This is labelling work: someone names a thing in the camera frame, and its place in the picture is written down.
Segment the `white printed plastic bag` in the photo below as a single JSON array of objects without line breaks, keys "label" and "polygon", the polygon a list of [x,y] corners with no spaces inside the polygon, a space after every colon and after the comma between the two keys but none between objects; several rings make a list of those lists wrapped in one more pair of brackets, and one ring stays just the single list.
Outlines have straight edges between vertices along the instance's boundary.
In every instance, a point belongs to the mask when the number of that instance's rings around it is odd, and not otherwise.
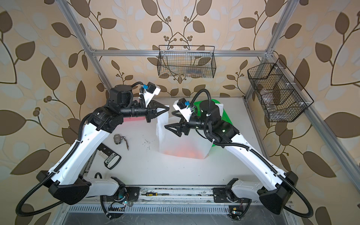
[{"label": "white printed plastic bag", "polygon": [[179,117],[165,112],[157,118],[157,137],[159,138],[159,151],[161,153],[183,158],[204,159],[207,157],[213,145],[196,133],[198,123],[194,115],[194,104],[191,105],[191,108],[193,108],[193,115],[188,122],[190,127],[188,136],[183,134],[178,137],[164,127],[168,124],[178,123],[181,120]]}]

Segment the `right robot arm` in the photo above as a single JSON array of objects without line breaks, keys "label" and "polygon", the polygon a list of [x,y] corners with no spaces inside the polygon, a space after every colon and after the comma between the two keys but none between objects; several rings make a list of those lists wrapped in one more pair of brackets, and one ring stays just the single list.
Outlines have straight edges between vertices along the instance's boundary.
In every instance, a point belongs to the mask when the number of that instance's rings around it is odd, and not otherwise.
[{"label": "right robot arm", "polygon": [[311,203],[296,188],[297,175],[273,165],[248,143],[233,124],[222,120],[220,108],[212,101],[207,89],[201,89],[191,101],[185,98],[176,100],[173,107],[172,115],[179,117],[180,121],[165,125],[165,129],[179,137],[188,135],[191,129],[203,131],[206,140],[232,153],[262,183],[261,188],[255,189],[254,186],[238,184],[238,180],[234,179],[228,184],[228,199],[236,197],[257,200],[277,215],[282,210],[301,218],[314,215]]}]

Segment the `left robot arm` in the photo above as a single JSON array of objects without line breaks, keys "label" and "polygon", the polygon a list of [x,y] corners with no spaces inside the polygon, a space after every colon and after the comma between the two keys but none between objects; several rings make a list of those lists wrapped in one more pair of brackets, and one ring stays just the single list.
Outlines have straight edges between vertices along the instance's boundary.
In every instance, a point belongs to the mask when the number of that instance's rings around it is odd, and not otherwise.
[{"label": "left robot arm", "polygon": [[[133,100],[134,86],[140,87],[139,102]],[[136,82],[134,85],[117,85],[112,88],[107,103],[82,119],[78,138],[61,160],[49,171],[39,172],[39,184],[20,200],[16,214],[20,217],[30,217],[63,203],[74,205],[88,197],[110,196],[118,201],[125,198],[125,184],[118,178],[86,178],[82,176],[82,170],[102,142],[124,122],[124,118],[145,117],[146,121],[150,122],[169,111],[169,107],[153,100],[160,90],[151,82]],[[24,212],[22,207],[26,200],[42,186],[47,187],[58,202],[37,211]]]}]

